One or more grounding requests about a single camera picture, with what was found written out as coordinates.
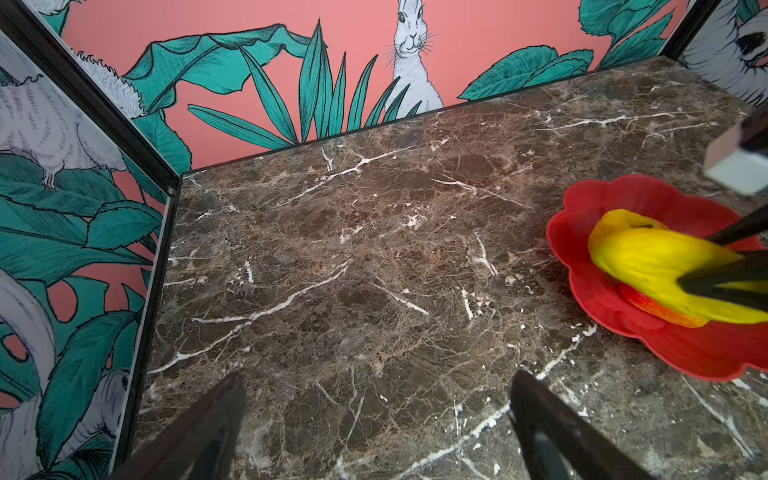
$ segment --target yellow fruit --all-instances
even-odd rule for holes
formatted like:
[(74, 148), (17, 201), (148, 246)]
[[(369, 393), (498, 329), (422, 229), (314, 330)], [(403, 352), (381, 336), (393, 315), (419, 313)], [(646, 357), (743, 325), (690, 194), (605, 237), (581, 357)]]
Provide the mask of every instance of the yellow fruit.
[[(660, 305), (700, 320), (700, 324), (693, 322), (695, 326), (710, 320), (768, 322), (768, 313), (761, 310), (690, 295), (677, 284), (677, 279), (686, 273), (742, 258), (715, 243), (673, 232), (657, 220), (628, 210), (611, 210), (592, 230), (588, 249), (598, 268)], [(725, 283), (722, 286), (768, 292), (767, 282)]]

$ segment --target black metal frame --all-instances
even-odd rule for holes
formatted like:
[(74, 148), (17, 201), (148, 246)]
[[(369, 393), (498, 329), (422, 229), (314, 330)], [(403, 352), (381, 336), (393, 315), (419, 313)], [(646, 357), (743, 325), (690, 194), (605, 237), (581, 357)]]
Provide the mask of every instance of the black metal frame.
[(569, 480), (562, 457), (589, 480), (653, 480), (530, 373), (515, 373), (509, 399), (531, 480)]
[(243, 376), (232, 372), (184, 410), (108, 480), (226, 480), (245, 409)]
[(21, 0), (0, 0), (0, 30), (13, 41), (132, 161), (168, 195), (167, 211), (147, 296), (141, 339), (134, 361), (122, 429), (115, 446), (115, 465), (131, 455), (136, 418), (160, 306), (181, 177), (163, 160), (133, 122), (83, 71), (70, 51)]
[(707, 21), (719, 4), (720, 0), (696, 0), (694, 6), (690, 8), (672, 36), (669, 37), (659, 55), (679, 61), (680, 57), (683, 56), (685, 48), (694, 39), (696, 34), (699, 33), (704, 22)]
[[(181, 189), (181, 179), (174, 187), (177, 192)], [(170, 255), (170, 240), (174, 232), (176, 221), (176, 212), (178, 209), (178, 193), (169, 196), (170, 201), (166, 209), (164, 228), (160, 238), (160, 245), (155, 253), (154, 274), (152, 276), (152, 285), (147, 296), (147, 307), (144, 313), (144, 322), (141, 325), (141, 338), (134, 360), (134, 368), (131, 373), (131, 384), (128, 386), (127, 402), (123, 412), (122, 427), (120, 436), (115, 442), (114, 467), (126, 462), (132, 453), (134, 435), (136, 433), (136, 424), (141, 407), (141, 396), (144, 392), (144, 380), (147, 376), (147, 367), (149, 365), (150, 354), (152, 352), (152, 342), (154, 340), (154, 327), (157, 319), (157, 312), (160, 309), (161, 292), (165, 281), (165, 271), (167, 267), (167, 258)]]
[(22, 0), (0, 0), (0, 30), (161, 190), (172, 193), (179, 176)]

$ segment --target wallpaper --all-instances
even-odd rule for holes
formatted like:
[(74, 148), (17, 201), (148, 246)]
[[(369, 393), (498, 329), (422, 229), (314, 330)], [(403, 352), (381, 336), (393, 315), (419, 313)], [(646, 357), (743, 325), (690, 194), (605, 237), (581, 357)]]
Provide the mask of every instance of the wallpaper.
[(0, 478), (106, 474), (166, 197), (0, 32)]
[(768, 0), (722, 0), (681, 60), (718, 87), (760, 106), (768, 98)]
[(26, 1), (179, 173), (657, 55), (688, 3)]

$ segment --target monstera leaf illustration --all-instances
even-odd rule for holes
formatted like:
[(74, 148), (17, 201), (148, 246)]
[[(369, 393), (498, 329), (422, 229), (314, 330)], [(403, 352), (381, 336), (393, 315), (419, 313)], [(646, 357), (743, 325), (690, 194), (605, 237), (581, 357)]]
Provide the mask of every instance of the monstera leaf illustration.
[(483, 72), (458, 97), (478, 100), (584, 73), (593, 57), (592, 50), (572, 51), (558, 57), (557, 51), (546, 45), (521, 48)]
[(124, 77), (141, 93), (144, 111), (153, 114), (176, 103), (179, 81), (218, 94), (241, 90), (250, 69), (240, 49), (260, 65), (266, 65), (282, 50), (303, 57), (309, 42), (308, 38), (288, 31), (285, 25), (153, 41)]

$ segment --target white animal illustration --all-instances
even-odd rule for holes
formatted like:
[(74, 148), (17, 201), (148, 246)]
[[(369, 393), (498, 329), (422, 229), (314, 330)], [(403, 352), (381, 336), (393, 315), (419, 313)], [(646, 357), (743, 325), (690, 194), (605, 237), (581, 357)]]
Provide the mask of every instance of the white animal illustration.
[[(113, 68), (82, 52), (72, 53), (126, 116), (144, 114), (138, 91)], [(65, 168), (127, 170), (114, 143), (2, 34), (0, 67), (15, 79), (0, 87), (0, 152), (40, 165), (42, 184), (51, 189), (55, 175)]]
[(424, 22), (422, 0), (398, 0), (397, 31), (395, 32), (394, 59), (395, 74), (400, 77), (397, 86), (386, 102), (392, 104), (398, 93), (408, 86), (402, 99), (397, 118), (405, 117), (419, 102), (417, 113), (442, 108), (442, 99), (427, 77), (427, 70), (422, 63), (422, 51), (428, 47), (429, 30)]
[(754, 106), (768, 98), (768, 8), (739, 25), (739, 0), (723, 0), (686, 47), (688, 68)]
[[(40, 395), (0, 416), (0, 478), (22, 480), (42, 470), (35, 450), (35, 432), (40, 401), (54, 368), (55, 336), (50, 319), (38, 300), (15, 278), (0, 269), (0, 319), (6, 322), (27, 349), (38, 372)], [(61, 447), (57, 462), (74, 453), (101, 433), (117, 435), (127, 391), (128, 372), (118, 369), (104, 376), (91, 397), (91, 404)]]

